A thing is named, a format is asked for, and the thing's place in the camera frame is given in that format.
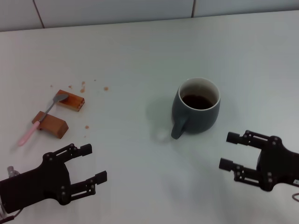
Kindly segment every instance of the mug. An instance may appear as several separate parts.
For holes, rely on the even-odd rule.
[[[208,100],[209,108],[195,109],[192,104],[187,105],[183,101],[184,97],[193,98],[191,103],[195,103],[198,108]],[[217,120],[220,108],[220,91],[218,87],[205,78],[190,78],[179,87],[172,105],[172,119],[174,126],[171,136],[178,139],[183,132],[201,133],[213,126]]]

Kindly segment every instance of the spoon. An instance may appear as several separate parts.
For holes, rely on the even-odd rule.
[[[55,96],[53,98],[52,105],[48,108],[48,110],[45,112],[45,114],[39,120],[37,120],[33,124],[33,126],[23,135],[23,137],[18,142],[18,146],[22,146],[22,145],[24,145],[28,141],[28,139],[30,138],[30,136],[38,128],[38,126],[41,124],[41,122],[45,119],[45,117],[47,116],[47,114],[52,109],[52,107],[54,106],[55,103],[57,103],[59,101],[62,101],[64,99],[67,99],[68,97],[69,97],[69,95],[67,95],[67,94],[59,94],[59,95]]]

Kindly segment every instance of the white table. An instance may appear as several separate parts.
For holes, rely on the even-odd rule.
[[[93,146],[67,162],[72,183],[108,173],[96,195],[39,202],[14,223],[297,223],[298,188],[266,193],[218,165],[256,166],[260,150],[226,143],[229,131],[277,135],[299,152],[298,21],[292,11],[0,33],[0,180],[7,166],[34,169],[70,143]],[[218,85],[220,114],[209,131],[173,140],[172,100],[190,77]],[[69,125],[65,136],[38,132],[16,148],[59,89],[86,101],[80,112],[50,111]]]

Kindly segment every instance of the grout line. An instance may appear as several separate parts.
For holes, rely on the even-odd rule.
[[[194,18],[195,7],[196,7],[196,0],[193,0],[193,7],[192,7],[191,18]]]
[[[36,8],[36,12],[37,12],[39,21],[41,22],[42,27],[45,29],[45,26],[43,25],[43,21],[42,21],[41,15],[39,14],[39,11],[38,11],[37,6],[36,6],[36,1],[35,0],[32,0],[32,1],[33,1],[33,4],[34,4],[34,7]]]

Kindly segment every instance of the mug handle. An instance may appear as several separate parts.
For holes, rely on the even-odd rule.
[[[174,121],[174,126],[172,128],[171,136],[174,139],[181,137],[184,130],[184,125],[186,124],[188,117],[181,117]]]

